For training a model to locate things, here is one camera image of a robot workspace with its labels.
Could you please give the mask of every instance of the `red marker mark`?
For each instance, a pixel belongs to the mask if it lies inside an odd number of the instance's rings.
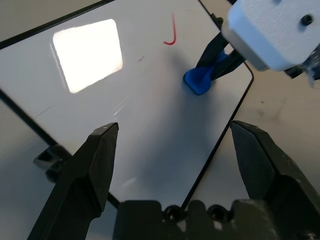
[[[142,56],[142,58],[139,59],[138,63],[140,63],[142,61],[142,59],[144,59],[145,56]]]
[[[167,41],[163,42],[164,44],[167,44],[167,45],[170,45],[170,46],[175,44],[176,40],[177,40],[176,23],[175,23],[175,17],[174,17],[173,13],[172,13],[172,24],[173,24],[173,41],[172,42],[167,42]]]

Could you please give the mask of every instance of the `whiteboard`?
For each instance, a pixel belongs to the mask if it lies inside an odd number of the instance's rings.
[[[253,79],[183,83],[218,33],[197,0],[115,0],[2,49],[0,88],[71,154],[118,122],[110,193],[181,205]]]

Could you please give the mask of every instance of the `white robot part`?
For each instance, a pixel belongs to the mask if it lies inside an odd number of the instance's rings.
[[[258,70],[284,71],[319,45],[320,0],[237,0],[221,32]]]

